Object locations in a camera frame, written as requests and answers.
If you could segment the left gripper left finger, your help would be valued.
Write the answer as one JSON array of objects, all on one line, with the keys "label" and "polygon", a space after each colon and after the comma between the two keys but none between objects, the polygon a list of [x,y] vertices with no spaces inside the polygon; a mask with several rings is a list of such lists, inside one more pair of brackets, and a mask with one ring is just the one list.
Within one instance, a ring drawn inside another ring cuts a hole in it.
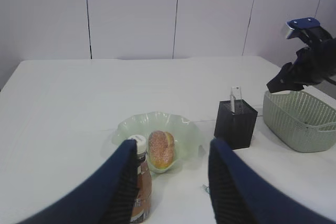
[{"label": "left gripper left finger", "polygon": [[138,194],[137,147],[125,140],[83,183],[23,223],[130,223]]}]

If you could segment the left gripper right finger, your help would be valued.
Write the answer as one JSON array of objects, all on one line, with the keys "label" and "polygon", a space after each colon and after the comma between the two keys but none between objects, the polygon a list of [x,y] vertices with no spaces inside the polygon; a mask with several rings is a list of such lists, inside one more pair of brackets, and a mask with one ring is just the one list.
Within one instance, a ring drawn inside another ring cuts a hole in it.
[{"label": "left gripper right finger", "polygon": [[210,142],[209,194],[217,223],[332,223],[255,173],[221,139]]}]

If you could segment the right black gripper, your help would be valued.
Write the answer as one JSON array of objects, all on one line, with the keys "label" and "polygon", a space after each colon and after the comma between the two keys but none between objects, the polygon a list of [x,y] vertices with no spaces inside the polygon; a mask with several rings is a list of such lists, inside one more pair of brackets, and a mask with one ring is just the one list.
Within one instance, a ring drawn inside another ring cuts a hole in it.
[{"label": "right black gripper", "polygon": [[322,27],[304,30],[297,38],[306,46],[266,84],[270,93],[301,91],[324,81],[335,85],[335,38]]}]

